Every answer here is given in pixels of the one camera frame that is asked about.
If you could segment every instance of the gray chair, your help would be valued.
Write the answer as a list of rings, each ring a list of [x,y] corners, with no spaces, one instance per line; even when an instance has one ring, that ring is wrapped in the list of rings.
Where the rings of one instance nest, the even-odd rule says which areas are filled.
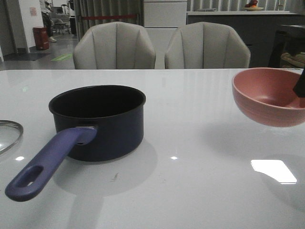
[[[166,69],[248,68],[250,51],[230,26],[198,22],[179,27],[165,52]]]
[[[145,28],[125,22],[92,26],[73,52],[75,69],[153,69],[155,59]]]

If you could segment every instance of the trash can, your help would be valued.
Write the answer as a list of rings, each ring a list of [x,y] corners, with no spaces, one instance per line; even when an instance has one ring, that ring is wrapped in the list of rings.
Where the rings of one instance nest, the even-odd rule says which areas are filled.
[[[37,50],[45,50],[49,48],[49,40],[47,35],[47,29],[45,27],[33,28],[34,39]]]

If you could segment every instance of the black saucepan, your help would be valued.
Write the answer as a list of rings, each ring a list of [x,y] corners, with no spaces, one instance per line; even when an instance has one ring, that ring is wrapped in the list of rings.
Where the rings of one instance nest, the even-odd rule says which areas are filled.
[[[105,161],[133,151],[143,139],[145,95],[119,85],[89,86],[54,97],[49,103],[57,134],[8,184],[15,201],[37,196],[68,155]]]

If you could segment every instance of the table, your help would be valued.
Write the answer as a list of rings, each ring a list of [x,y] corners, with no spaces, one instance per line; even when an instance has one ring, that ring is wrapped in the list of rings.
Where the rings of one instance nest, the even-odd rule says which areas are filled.
[[[0,117],[24,127],[0,155],[0,228],[305,228],[305,125],[269,127],[244,116],[231,88],[239,71],[0,72]],[[55,134],[50,99],[100,84],[146,94],[139,147],[108,162],[66,158],[37,197],[7,198],[7,184]],[[296,181],[281,180],[288,171]]]

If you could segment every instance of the door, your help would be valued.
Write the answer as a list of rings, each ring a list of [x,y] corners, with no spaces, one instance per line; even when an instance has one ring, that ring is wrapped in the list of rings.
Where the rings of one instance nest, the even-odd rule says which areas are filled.
[[[16,52],[5,0],[0,0],[0,46],[3,56]]]

